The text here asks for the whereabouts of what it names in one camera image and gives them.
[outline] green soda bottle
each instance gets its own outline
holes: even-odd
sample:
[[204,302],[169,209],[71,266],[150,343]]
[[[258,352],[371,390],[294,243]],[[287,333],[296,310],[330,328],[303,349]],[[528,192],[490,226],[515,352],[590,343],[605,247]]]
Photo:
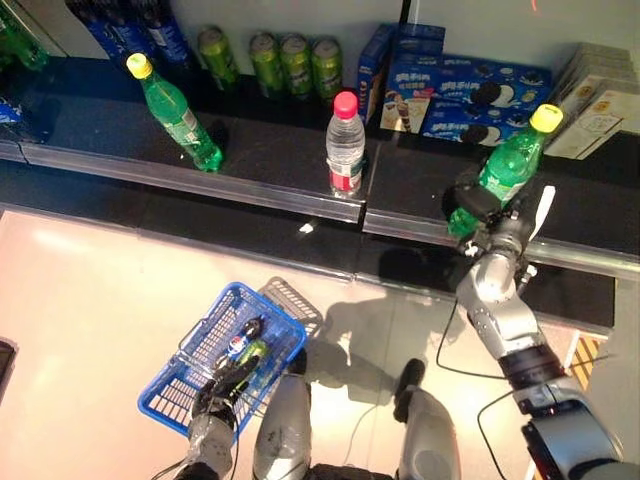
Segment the green soda bottle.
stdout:
[[[547,135],[562,121],[562,111],[540,105],[529,119],[530,126],[498,146],[478,176],[478,182],[506,205],[538,170],[542,147]],[[478,220],[464,208],[453,212],[449,233],[465,237],[476,229]]]
[[191,155],[195,166],[205,172],[218,171],[224,160],[222,151],[189,109],[182,92],[154,72],[151,62],[142,53],[131,55],[127,68],[142,83],[153,116]]
[[38,44],[0,2],[0,52],[15,55],[30,70],[40,71],[49,61]]

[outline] black wire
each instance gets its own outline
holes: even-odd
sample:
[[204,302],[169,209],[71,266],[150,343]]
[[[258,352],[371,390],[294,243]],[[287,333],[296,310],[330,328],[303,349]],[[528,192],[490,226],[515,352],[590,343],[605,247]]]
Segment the black wire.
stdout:
[[[603,355],[601,357],[596,357],[593,360],[585,360],[584,362],[580,362],[580,363],[575,363],[573,365],[571,365],[572,367],[578,367],[580,365],[586,365],[587,363],[596,363],[596,362],[601,362],[602,360],[607,360],[608,358],[613,358],[615,357],[615,355],[613,354],[609,354],[609,355]],[[492,406],[494,406],[496,403],[500,402],[501,400],[504,400],[506,397],[508,397],[509,395],[511,395],[513,392],[515,392],[515,390],[510,390],[509,392],[500,395],[498,398],[496,398],[495,400],[493,400],[492,402],[486,404],[484,407],[482,407],[482,409],[480,409],[480,411],[478,412],[478,416],[476,417],[476,421],[478,422],[478,428],[480,429],[480,434],[482,435],[482,439],[484,440],[484,444],[487,446],[487,450],[489,450],[489,455],[491,455],[491,460],[493,460],[493,465],[496,467],[496,470],[498,471],[498,475],[500,475],[500,478],[502,478],[502,480],[507,480],[507,478],[504,476],[504,474],[502,473],[502,470],[500,469],[500,464],[498,463],[498,459],[496,458],[493,449],[491,448],[491,444],[489,443],[489,439],[487,438],[487,436],[484,433],[484,429],[482,428],[482,421],[480,420],[482,414],[488,410],[489,408],[491,408]]]
[[488,378],[491,380],[506,380],[505,377],[498,375],[489,375],[486,373],[476,373],[476,372],[467,372],[465,370],[458,370],[457,368],[447,367],[446,365],[442,365],[440,363],[440,352],[442,351],[442,345],[444,345],[444,340],[447,338],[447,334],[449,333],[449,328],[451,328],[451,323],[453,322],[453,317],[456,313],[456,308],[458,307],[458,300],[453,304],[453,308],[451,309],[451,315],[449,315],[449,320],[447,321],[447,326],[444,328],[444,332],[442,332],[442,337],[440,338],[440,344],[438,345],[438,351],[436,352],[436,365],[444,370],[448,370],[454,373],[460,373],[462,375],[469,375],[471,377],[479,377],[479,378]]
[[236,459],[233,461],[233,470],[231,471],[231,477],[229,478],[229,480],[233,480],[233,477],[236,476],[236,468],[238,467],[238,455],[240,454],[240,426],[238,425],[238,417],[236,416],[236,413],[233,411],[233,409],[231,410],[231,412],[233,413],[233,423],[236,424],[236,430],[238,430],[238,432],[236,437]]
[[167,473],[169,473],[172,470],[175,470],[176,468],[178,468],[180,466],[180,464],[184,461],[184,458],[182,460],[177,461],[176,463],[174,463],[173,465],[169,465],[167,468],[165,468],[164,470],[160,470],[158,473],[156,473],[153,477],[151,477],[151,480],[158,480],[159,478],[164,477]]
[[615,357],[615,355],[610,353],[610,354],[607,354],[607,355],[602,355],[601,357],[596,357],[593,360],[585,360],[583,362],[572,363],[567,368],[581,367],[582,365],[587,365],[589,363],[601,362],[602,360],[606,360],[607,358],[614,358],[614,357]]
[[487,439],[487,436],[485,435],[484,430],[482,428],[482,421],[480,420],[480,417],[485,412],[485,410],[487,410],[488,408],[494,406],[500,400],[504,400],[509,395],[511,395],[513,392],[514,392],[514,390],[509,390],[507,393],[505,393],[503,395],[500,395],[498,398],[496,398],[492,402],[487,403],[484,407],[482,407],[480,409],[480,411],[478,412],[478,416],[476,417],[476,421],[478,422],[478,428],[480,429],[480,434],[482,435],[482,439],[484,440],[484,444],[487,446],[487,450],[489,450],[489,455],[491,455],[491,460],[493,460],[493,465],[496,467],[496,470],[498,471],[498,475],[500,475],[500,478],[502,478],[502,480],[507,480],[507,477],[504,476],[504,473],[502,473],[502,470],[500,469],[500,465],[498,464],[498,459],[496,458],[496,455],[493,453],[493,449],[491,448],[491,444],[489,443],[489,440]]

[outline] red bottle cap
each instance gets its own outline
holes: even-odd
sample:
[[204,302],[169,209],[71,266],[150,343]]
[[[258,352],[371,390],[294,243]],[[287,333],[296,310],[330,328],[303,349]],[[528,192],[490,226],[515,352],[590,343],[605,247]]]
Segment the red bottle cap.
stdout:
[[333,113],[338,118],[349,120],[358,112],[358,99],[353,92],[340,92],[333,100]]

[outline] robot leg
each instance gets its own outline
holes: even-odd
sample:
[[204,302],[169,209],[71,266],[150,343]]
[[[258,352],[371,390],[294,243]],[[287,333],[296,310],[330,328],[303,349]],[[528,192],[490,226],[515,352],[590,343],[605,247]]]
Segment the robot leg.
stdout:
[[394,417],[407,424],[398,479],[460,480],[460,459],[453,422],[445,406],[417,386],[422,375],[424,364],[411,360],[405,367],[395,395]]
[[301,480],[311,462],[311,394],[301,375],[285,374],[262,419],[253,453],[256,480]]

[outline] floor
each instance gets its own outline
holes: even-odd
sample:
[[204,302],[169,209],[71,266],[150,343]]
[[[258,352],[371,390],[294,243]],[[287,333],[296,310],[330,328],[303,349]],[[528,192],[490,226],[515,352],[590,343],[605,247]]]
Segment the floor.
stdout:
[[[242,281],[257,290],[273,276],[286,279],[326,322],[326,334],[307,347],[313,463],[395,472],[404,427],[392,418],[391,392],[416,357],[427,364],[423,388],[456,424],[463,478],[497,478],[476,415],[508,387],[436,366],[450,299],[12,212],[0,219],[0,336],[16,342],[19,353],[0,405],[0,478],[137,480],[180,459],[186,439],[140,414],[138,395],[225,285]],[[593,397],[609,407],[605,417],[637,457],[639,409],[629,407],[638,403],[637,284],[620,284],[620,291],[624,328],[606,345],[618,356],[596,366]],[[543,329],[569,361],[577,332]],[[499,373],[460,318],[442,361]],[[483,423],[507,477],[529,477],[519,432],[524,418],[513,402],[488,410]],[[251,478],[258,428],[253,419],[241,436],[238,479]]]

